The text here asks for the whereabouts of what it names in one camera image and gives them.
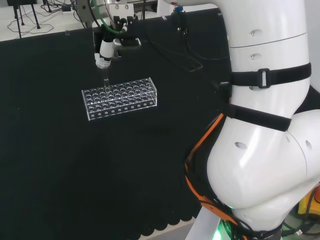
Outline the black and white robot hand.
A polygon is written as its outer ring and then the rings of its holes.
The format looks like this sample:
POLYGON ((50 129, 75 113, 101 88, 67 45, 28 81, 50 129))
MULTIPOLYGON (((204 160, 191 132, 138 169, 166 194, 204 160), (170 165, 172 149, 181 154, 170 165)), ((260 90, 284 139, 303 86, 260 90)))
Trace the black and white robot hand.
POLYGON ((115 53, 113 40, 116 37, 114 33, 109 31, 96 29, 93 32, 95 64, 101 70, 106 70, 111 65, 115 53))

